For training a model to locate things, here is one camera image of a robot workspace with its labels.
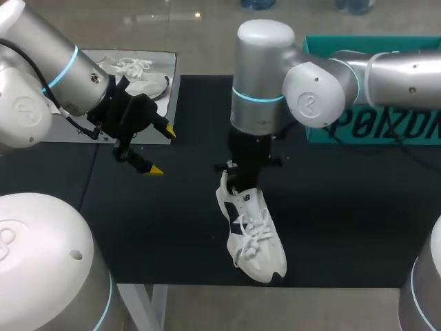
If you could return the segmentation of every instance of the teal shoe box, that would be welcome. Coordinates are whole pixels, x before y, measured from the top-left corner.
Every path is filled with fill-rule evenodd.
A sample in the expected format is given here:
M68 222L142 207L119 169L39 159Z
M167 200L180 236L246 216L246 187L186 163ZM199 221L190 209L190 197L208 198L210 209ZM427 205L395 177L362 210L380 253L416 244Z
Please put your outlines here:
M306 36L306 53L328 58L339 50L364 53L417 52L441 49L441 37L421 36ZM441 112L389 108L395 132L407 145L441 145ZM323 129L306 128L310 143L337 143L332 137L353 145L394 143L383 107L354 106L338 121Z

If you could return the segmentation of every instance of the black n logo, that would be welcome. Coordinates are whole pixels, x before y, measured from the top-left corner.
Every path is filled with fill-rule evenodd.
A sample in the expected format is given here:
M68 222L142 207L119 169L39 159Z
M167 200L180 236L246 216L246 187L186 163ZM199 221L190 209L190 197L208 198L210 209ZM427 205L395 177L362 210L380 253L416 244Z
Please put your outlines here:
M224 202L225 208L227 209L228 217L229 217L229 226L231 228L231 232L234 234L243 235L242 230L240 229L240 224L233 224L235 220L239 217L239 213L236 209L236 206L231 202Z

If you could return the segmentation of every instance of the concrete floor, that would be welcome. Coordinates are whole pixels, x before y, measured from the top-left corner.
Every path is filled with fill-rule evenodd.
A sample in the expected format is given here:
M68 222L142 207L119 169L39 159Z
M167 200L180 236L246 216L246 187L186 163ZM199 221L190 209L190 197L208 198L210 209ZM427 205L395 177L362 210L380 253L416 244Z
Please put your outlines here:
M364 17L336 13L332 0L278 0L264 12L239 0L27 2L81 48L178 52L183 74L231 74L237 27L251 18L288 23L299 43L320 33L441 34L438 0L377 0ZM171 286L166 330L396 331L397 300L388 289Z
M170 286L165 331L399 331L398 290Z
M334 0L278 0L273 10L244 10L240 0L27 0L81 48L178 52L183 74L229 74L237 27L252 18L306 34L440 34L438 0L377 0L369 15L334 10Z

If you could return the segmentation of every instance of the blue led ring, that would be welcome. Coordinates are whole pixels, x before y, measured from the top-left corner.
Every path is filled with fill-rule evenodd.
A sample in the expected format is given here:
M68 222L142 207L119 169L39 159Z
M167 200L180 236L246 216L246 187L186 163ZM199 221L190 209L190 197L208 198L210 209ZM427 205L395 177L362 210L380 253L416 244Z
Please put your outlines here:
M107 315L107 312L109 311L109 307L110 307L110 301L112 300L112 292L113 292L113 282L112 282L112 275L109 272L109 278L110 278L110 291L109 291L109 299L107 300L107 305L104 309L104 313L103 316L101 316L101 318L99 319L96 327L92 330L92 331L98 331L99 327L101 326L101 324L104 321L105 316Z
M67 66L63 69L63 71L60 72L60 74L57 77L55 77L55 79L53 81L50 82L50 84L49 84L50 88L53 88L63 78L63 76L70 69L72 64L74 64L74 61L75 61L77 55L78 55L78 47L75 46L74 53L70 57L70 60L67 64Z
M277 101L280 101L280 100L282 100L282 99L284 98L283 95L281 95L280 97L277 97L277 98L273 98L273 99L257 99L257 98L251 98L251 97L248 97L247 95L244 95L244 94L242 94L242 93L237 92L235 88L233 88L233 92L234 92L238 97L240 97L240 98L242 98L242 99L245 99L245 100L248 100L248 101L251 101L251 102L258 102L258 103L271 103L271 102L277 102Z
M413 302L415 303L415 307L416 307L417 311L420 313L422 320L426 323L426 325L429 327L429 329L431 331L436 331L436 329L433 327L433 325L427 319L426 315L424 315L424 313L422 312L420 304L418 303L418 300L416 299L415 289L413 288L413 271L415 270L416 261L418 261L418 258L415 260L415 263L413 264L412 273L411 273L411 291L412 291Z

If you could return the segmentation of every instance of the sneaker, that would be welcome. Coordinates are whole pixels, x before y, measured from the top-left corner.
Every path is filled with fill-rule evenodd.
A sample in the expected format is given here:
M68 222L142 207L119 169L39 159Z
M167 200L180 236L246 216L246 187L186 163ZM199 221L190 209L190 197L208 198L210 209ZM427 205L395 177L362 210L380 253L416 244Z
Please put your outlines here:
M260 188L241 193L227 190L224 171L216 191L220 210L229 221L227 249L233 263L252 279L270 283L287 273L287 258Z
M122 77L124 75L130 82L125 91L132 96L144 93L152 100L159 99L170 83L170 79L163 73L149 71L151 61L128 57L117 60L105 56L96 64L113 76Z

